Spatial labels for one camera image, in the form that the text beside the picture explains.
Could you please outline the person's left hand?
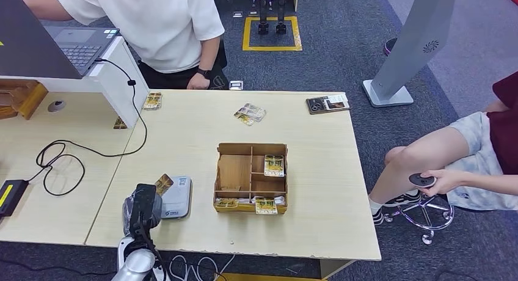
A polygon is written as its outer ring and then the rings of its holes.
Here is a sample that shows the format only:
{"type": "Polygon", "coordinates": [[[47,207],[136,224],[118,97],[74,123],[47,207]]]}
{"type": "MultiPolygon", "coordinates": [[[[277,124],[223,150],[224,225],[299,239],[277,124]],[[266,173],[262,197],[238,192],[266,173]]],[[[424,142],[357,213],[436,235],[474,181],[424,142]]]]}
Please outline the person's left hand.
{"type": "Polygon", "coordinates": [[[206,90],[210,86],[210,80],[206,79],[204,75],[196,73],[188,82],[187,89],[189,90],[206,90]]]}

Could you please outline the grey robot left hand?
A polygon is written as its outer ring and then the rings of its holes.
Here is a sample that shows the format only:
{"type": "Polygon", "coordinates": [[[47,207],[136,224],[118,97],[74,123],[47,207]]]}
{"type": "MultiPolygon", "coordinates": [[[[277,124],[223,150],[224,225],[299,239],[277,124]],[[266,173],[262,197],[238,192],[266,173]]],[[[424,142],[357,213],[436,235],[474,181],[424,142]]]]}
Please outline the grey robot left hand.
{"type": "Polygon", "coordinates": [[[150,236],[150,230],[161,221],[162,198],[153,184],[137,184],[123,203],[123,231],[125,236],[150,236]]]}

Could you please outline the person's hand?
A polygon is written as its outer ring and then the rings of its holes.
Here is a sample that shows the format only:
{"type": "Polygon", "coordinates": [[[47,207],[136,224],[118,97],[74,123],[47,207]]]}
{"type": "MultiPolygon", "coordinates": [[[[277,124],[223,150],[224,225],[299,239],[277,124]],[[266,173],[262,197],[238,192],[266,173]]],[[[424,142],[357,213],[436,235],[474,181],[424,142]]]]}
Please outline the person's hand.
{"type": "Polygon", "coordinates": [[[419,191],[423,192],[428,196],[436,194],[446,194],[447,192],[462,186],[469,176],[469,173],[458,170],[429,170],[422,173],[423,177],[434,177],[436,182],[433,186],[428,188],[418,188],[419,191]]]}

